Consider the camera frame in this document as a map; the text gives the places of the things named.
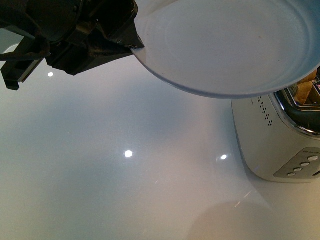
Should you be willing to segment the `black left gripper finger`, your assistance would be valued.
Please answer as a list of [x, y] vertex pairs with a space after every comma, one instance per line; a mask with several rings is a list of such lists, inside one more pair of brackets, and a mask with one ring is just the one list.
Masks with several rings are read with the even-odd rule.
[[97, 22], [97, 45], [99, 48], [119, 52], [126, 49], [143, 49], [143, 41], [138, 35], [134, 21], [125, 22], [120, 27], [115, 27], [110, 23]]

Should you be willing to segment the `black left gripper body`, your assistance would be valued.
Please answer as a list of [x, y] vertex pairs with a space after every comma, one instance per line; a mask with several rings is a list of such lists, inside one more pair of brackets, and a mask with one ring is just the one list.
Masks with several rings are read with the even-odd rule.
[[13, 52], [3, 53], [1, 74], [17, 90], [42, 61], [75, 76], [128, 57], [131, 49], [99, 48], [98, 21], [119, 28], [135, 21], [134, 0], [3, 0], [0, 27], [22, 36]]

